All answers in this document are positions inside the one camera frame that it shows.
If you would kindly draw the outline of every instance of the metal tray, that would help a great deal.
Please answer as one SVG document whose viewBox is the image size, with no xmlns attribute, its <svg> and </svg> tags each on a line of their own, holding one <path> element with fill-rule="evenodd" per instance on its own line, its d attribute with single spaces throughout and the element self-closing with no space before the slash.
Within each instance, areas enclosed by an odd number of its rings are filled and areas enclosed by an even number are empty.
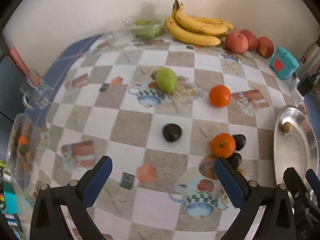
<svg viewBox="0 0 320 240">
<path fill-rule="evenodd" d="M 292 124 L 290 133 L 284 133 L 282 130 L 282 125 L 285 122 Z M 308 191 L 311 192 L 305 174 L 308 169 L 313 169 L 318 175 L 319 153 L 317 141 L 308 119 L 295 106 L 284 106 L 278 114 L 273 151 L 277 184 L 284 183 L 284 171 L 289 167 L 294 167 L 307 186 Z"/>
</svg>

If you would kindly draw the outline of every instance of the checkered tablecloth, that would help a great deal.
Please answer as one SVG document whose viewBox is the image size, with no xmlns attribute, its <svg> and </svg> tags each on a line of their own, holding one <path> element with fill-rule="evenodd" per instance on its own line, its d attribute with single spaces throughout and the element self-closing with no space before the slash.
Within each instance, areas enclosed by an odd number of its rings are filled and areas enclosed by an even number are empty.
<svg viewBox="0 0 320 240">
<path fill-rule="evenodd" d="M 64 85 L 60 87 L 46 118 L 51 142 L 43 154 L 36 154 L 32 181 L 39 179 L 56 187 L 66 185 L 71 179 L 80 179 L 86 169 L 66 171 L 60 148 L 93 140 L 97 157 L 108 155 L 114 163 L 105 188 L 88 209 L 102 233 L 111 234 L 115 240 L 144 237 L 219 240 L 238 209 L 216 208 L 209 216 L 196 219 L 186 213 L 183 204 L 171 201 L 167 193 L 188 167 L 198 167 L 204 156 L 210 154 L 208 139 L 199 126 L 212 137 L 222 132 L 244 134 L 247 143 L 240 152 L 243 158 L 240 168 L 261 186 L 273 186 L 276 116 L 283 106 L 295 103 L 287 84 L 268 66 L 270 59 L 256 52 L 246 52 L 246 60 L 230 53 L 228 58 L 222 56 L 223 45 L 188 49 L 169 34 L 157 39 L 163 39 L 164 43 L 110 46 L 100 53 L 88 53 L 72 65 L 65 82 L 88 73 L 88 84 L 73 94 L 68 93 Z M 102 38 L 98 39 L 91 50 L 101 42 Z M 157 66 L 169 67 L 177 75 L 188 77 L 204 91 L 204 97 L 181 105 L 180 113 L 166 102 L 145 108 L 127 88 L 141 83 L 144 73 Z M 122 84 L 99 92 L 102 83 L 110 83 L 117 76 L 123 78 Z M 232 93 L 259 89 L 270 107 L 260 109 L 253 116 L 245 115 L 234 99 L 227 107 L 214 108 L 208 93 L 218 84 L 227 86 Z M 161 128 L 167 123 L 182 127 L 183 135 L 174 144 L 166 143 L 161 134 Z M 156 181 L 145 184 L 135 179 L 131 190 L 120 187 L 123 172 L 136 175 L 143 163 L 156 168 Z M 118 209 L 108 189 L 124 200 Z M 68 225 L 74 227 L 67 211 L 65 215 Z M 252 227 L 251 235 L 256 228 L 257 224 Z"/>
</svg>

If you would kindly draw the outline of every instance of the green apple in container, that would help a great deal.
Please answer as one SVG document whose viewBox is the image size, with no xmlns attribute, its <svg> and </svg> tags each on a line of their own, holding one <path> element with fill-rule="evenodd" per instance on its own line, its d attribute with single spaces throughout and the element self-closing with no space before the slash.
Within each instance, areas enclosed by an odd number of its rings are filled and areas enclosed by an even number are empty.
<svg viewBox="0 0 320 240">
<path fill-rule="evenodd" d="M 148 40 L 161 34 L 164 31 L 163 24 L 160 20 L 138 20 L 134 23 L 135 27 L 131 29 L 132 34 L 137 38 Z"/>
<path fill-rule="evenodd" d="M 172 69 L 164 67 L 157 71 L 156 82 L 162 91 L 172 93 L 178 86 L 178 77 Z"/>
</svg>

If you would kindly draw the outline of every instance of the green pear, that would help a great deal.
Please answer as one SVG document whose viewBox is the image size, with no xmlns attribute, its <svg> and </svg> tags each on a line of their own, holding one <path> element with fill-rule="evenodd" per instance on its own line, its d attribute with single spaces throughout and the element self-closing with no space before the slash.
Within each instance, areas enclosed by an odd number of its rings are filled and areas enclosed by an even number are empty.
<svg viewBox="0 0 320 240">
<path fill-rule="evenodd" d="M 162 91 L 171 93 L 177 88 L 178 78 L 172 69 L 165 67 L 158 70 L 156 82 Z"/>
</svg>

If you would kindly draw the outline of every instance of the blue gripper pad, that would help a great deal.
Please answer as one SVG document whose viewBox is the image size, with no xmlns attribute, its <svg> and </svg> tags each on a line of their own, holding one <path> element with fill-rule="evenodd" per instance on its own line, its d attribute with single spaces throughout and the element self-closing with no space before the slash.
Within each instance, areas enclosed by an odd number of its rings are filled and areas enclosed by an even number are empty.
<svg viewBox="0 0 320 240">
<path fill-rule="evenodd" d="M 306 179 L 316 196 L 320 196 L 320 181 L 312 169 L 307 170 Z"/>
<path fill-rule="evenodd" d="M 247 180 L 240 172 L 235 171 L 225 158 L 218 158 L 215 161 L 214 172 L 233 206 L 243 208 L 245 197 L 249 194 Z"/>
<path fill-rule="evenodd" d="M 112 160 L 103 156 L 92 170 L 87 171 L 79 183 L 79 195 L 85 208 L 92 207 L 98 198 L 100 191 L 109 178 L 112 171 Z"/>
</svg>

